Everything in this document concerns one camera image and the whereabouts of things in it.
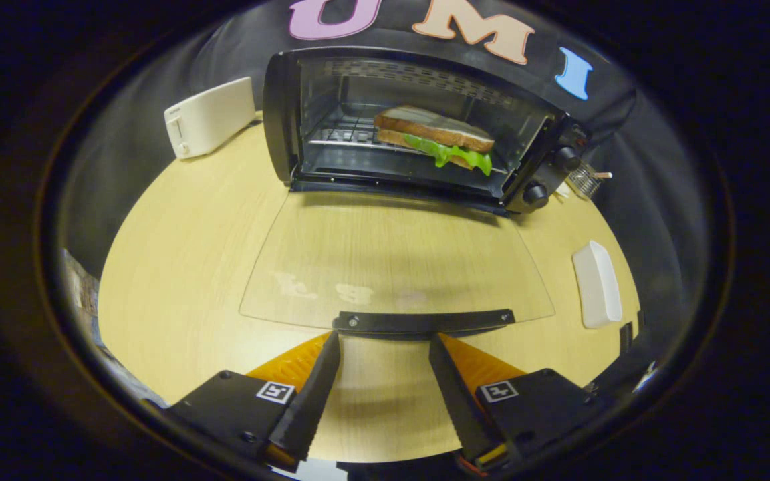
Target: beige letter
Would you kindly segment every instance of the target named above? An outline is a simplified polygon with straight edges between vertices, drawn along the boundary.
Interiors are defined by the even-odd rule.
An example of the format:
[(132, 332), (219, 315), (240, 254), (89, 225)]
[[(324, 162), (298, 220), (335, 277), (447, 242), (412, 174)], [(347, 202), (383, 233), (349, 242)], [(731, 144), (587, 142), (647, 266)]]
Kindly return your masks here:
[(483, 44), (488, 51), (519, 65), (528, 63), (525, 42), (534, 29), (507, 15), (483, 18), (468, 0), (430, 0), (427, 18), (413, 25), (412, 30), (439, 39), (454, 39), (456, 33), (450, 29), (450, 19), (456, 21), (456, 27), (468, 45), (494, 33), (494, 39)]

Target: toaster oven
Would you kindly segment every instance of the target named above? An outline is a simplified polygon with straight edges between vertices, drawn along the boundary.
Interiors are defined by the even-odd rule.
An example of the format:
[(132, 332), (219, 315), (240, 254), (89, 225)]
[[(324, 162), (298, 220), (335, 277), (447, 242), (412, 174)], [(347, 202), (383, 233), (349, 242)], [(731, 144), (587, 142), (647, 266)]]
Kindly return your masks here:
[[(436, 166), (420, 150), (377, 140), (374, 118), (418, 107), (483, 129), (488, 176)], [(531, 212), (580, 167), (590, 134), (568, 113), (507, 80), (454, 61), (393, 49), (322, 47), (274, 55), (263, 127), (291, 191), (437, 198), (507, 215)]]

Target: sandwich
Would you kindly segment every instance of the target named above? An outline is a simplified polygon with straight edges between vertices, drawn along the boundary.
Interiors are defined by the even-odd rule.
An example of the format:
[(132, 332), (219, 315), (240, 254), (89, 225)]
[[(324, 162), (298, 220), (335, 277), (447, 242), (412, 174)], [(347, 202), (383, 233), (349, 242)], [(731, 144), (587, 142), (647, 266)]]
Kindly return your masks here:
[(377, 140), (434, 156), (436, 167), (452, 162), (468, 170), (477, 167), (486, 177), (492, 173), (489, 152), (495, 140), (482, 128), (414, 106), (380, 112), (373, 123)]

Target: wooden table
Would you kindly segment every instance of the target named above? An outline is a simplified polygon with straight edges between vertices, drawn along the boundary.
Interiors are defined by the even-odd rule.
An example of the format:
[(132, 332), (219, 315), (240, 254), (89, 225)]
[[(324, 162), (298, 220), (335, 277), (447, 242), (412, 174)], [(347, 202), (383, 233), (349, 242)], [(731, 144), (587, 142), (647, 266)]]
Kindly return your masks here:
[[(314, 305), (318, 309), (324, 302), (333, 303), (330, 310), (342, 307), (334, 300), (342, 298), (340, 292), (330, 292), (333, 280), (340, 277), (340, 269), (337, 274), (332, 269), (316, 276), (314, 271), (305, 271), (305, 266), (313, 263), (322, 268), (329, 265), (324, 264), (326, 258), (342, 259), (334, 258), (334, 253), (346, 252), (350, 258), (360, 259), (358, 262), (381, 265), (376, 272), (389, 272), (388, 286), (412, 283), (409, 290), (392, 289), (393, 292), (377, 284), (377, 289), (385, 289), (381, 292), (387, 291), (388, 299), (404, 299), (404, 294), (409, 292), (409, 299), (417, 300), (418, 296), (411, 295), (422, 290), (422, 286), (418, 287), (422, 283), (417, 279), (434, 278), (439, 289), (425, 291), (420, 298), (424, 302), (401, 305), (408, 311), (442, 309), (450, 305), (467, 310), (485, 307), (484, 299), (489, 296), (471, 292), (474, 287), (465, 287), (467, 292), (453, 296), (448, 290), (453, 285), (464, 287), (465, 283), (459, 284), (452, 280), (453, 276), (441, 276), (436, 273), (440, 270), (425, 269), (424, 265), (447, 266), (455, 261), (455, 255), (471, 258), (472, 252), (479, 256), (477, 262), (487, 264), (501, 261), (495, 260), (495, 255), (510, 256), (510, 253), (493, 252), (490, 257), (489, 251), (483, 249), (459, 250), (459, 246), (472, 245), (473, 240), (467, 237), (487, 235), (476, 232), (488, 232), (488, 222), (477, 222), (471, 213), (433, 216), (434, 209), (429, 207), (398, 209), (404, 214), (394, 215), (407, 216), (414, 228), (424, 228), (416, 225), (419, 219), (424, 221), (421, 223), (432, 219), (430, 222), (445, 222), (450, 226), (446, 228), (455, 230), (450, 234), (429, 232), (407, 243), (398, 240), (404, 232), (400, 228), (403, 224), (398, 221), (396, 227), (376, 231), (373, 243), (371, 237), (361, 243), (351, 235), (336, 232), (336, 225), (345, 228), (354, 225), (355, 220), (366, 225), (363, 222), (381, 219), (389, 215), (382, 210), (389, 208), (388, 201), (382, 198), (342, 201), (334, 195), (288, 194), (269, 161), (262, 124), (248, 127), (208, 156), (175, 160), (132, 208), (106, 260), (99, 295), (99, 325), (105, 344), (136, 377), (167, 402), (174, 403), (221, 369), (248, 372), (322, 334), (321, 328), (292, 325), (287, 321), (326, 326), (336, 311), (327, 318), (327, 323), (322, 322), (322, 316), (317, 317), (320, 320), (299, 321), (299, 307), (290, 311), (270, 310), (270, 305), (286, 305), (289, 301), (281, 296), (280, 289), (265, 290), (261, 283), (270, 276), (275, 277), (270, 275), (275, 271), (274, 265), (293, 258), (293, 253), (299, 250), (282, 243), (296, 241), (299, 245), (299, 241), (291, 239), (299, 235), (299, 229), (291, 226), (294, 219), (306, 218), (299, 214), (307, 210), (318, 219), (316, 225), (322, 227), (319, 230), (307, 227), (305, 242), (312, 246), (309, 254), (319, 254), (314, 258), (297, 255), (294, 261), (293, 265), (301, 270), (290, 274), (293, 277), (290, 293), (296, 295), (296, 301), (306, 299), (303, 295), (317, 293), (320, 297)], [(441, 205), (440, 209), (453, 213), (455, 208)], [(332, 217), (339, 220), (329, 221)], [(623, 323), (635, 321), (639, 310), (632, 274), (616, 238), (596, 207), (574, 195), (564, 200), (553, 196), (545, 208), (531, 215), (495, 222), (500, 222), (495, 228), (511, 229), (521, 238), (529, 252), (528, 260), (514, 262), (534, 263), (547, 297), (533, 298), (526, 293), (529, 300), (519, 304), (522, 312), (513, 310), (517, 319), (522, 320), (519, 317), (522, 316), (530, 320), (464, 337), (463, 341), (523, 371), (550, 367), (576, 384), (589, 383), (620, 355), (618, 329)], [(455, 233), (461, 237), (452, 237)], [(622, 323), (595, 331), (584, 328), (581, 323), (578, 283), (571, 261), (572, 253), (591, 238), (610, 253), (623, 302)], [(506, 236), (495, 239), (493, 243), (511, 241), (511, 237)], [(485, 241), (484, 238), (475, 244)], [(382, 245), (395, 247), (383, 250)], [(418, 264), (392, 259), (401, 253), (406, 256), (407, 250), (428, 261)], [(523, 271), (531, 276), (531, 265), (523, 266), (526, 266)], [(483, 274), (483, 269), (476, 270), (477, 276), (486, 279), (485, 284), (476, 283), (480, 293), (489, 293), (490, 283), (507, 281), (489, 277), (488, 273)], [(278, 274), (281, 275), (287, 284), (287, 273)], [(364, 277), (364, 274), (349, 276)], [(511, 276), (516, 276), (518, 281), (522, 274)], [(249, 286), (253, 278), (257, 279), (260, 290)], [(321, 278), (328, 282), (319, 283)], [(376, 279), (367, 281), (375, 283)], [(449, 296), (450, 301), (442, 303), (439, 296)], [(551, 311), (547, 311), (544, 299), (552, 305)], [(376, 307), (387, 309), (388, 306), (386, 302)], [(340, 345), (342, 365), (309, 456), (342, 462), (391, 462), (459, 447), (427, 362), (426, 342), (342, 336)]]

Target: oven rack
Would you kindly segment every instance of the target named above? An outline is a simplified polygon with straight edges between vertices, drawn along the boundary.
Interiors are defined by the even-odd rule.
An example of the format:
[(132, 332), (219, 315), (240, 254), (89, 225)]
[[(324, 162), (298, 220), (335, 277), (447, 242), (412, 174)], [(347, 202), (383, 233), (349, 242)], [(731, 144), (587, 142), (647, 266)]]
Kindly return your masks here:
[[(377, 112), (382, 109), (379, 106), (375, 107)], [(420, 150), (386, 144), (376, 140), (376, 130), (377, 127), (373, 125), (373, 118), (369, 118), (369, 116), (349, 116), (344, 113), (336, 120), (324, 119), (309, 135), (308, 143), (326, 146), (367, 147), (427, 156), (427, 154), (420, 152)], [(506, 170), (496, 167), (492, 167), (492, 171), (508, 174)]]

